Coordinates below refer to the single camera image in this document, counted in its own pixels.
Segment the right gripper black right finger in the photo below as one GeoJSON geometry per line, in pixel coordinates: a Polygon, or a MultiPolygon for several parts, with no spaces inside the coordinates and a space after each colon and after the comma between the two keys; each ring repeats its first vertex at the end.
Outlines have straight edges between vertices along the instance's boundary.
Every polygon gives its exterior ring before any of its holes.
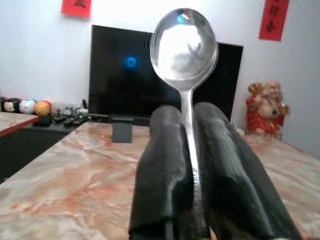
{"type": "Polygon", "coordinates": [[[299,240],[263,164],[208,102],[193,108],[204,217],[219,240],[299,240]]]}

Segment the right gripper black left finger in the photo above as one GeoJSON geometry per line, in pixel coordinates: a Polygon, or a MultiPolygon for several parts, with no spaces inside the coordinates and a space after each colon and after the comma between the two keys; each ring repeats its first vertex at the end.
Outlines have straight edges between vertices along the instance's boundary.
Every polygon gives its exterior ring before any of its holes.
{"type": "Polygon", "coordinates": [[[136,168],[129,238],[193,239],[193,174],[181,112],[161,106],[151,115],[149,141],[136,168]]]}

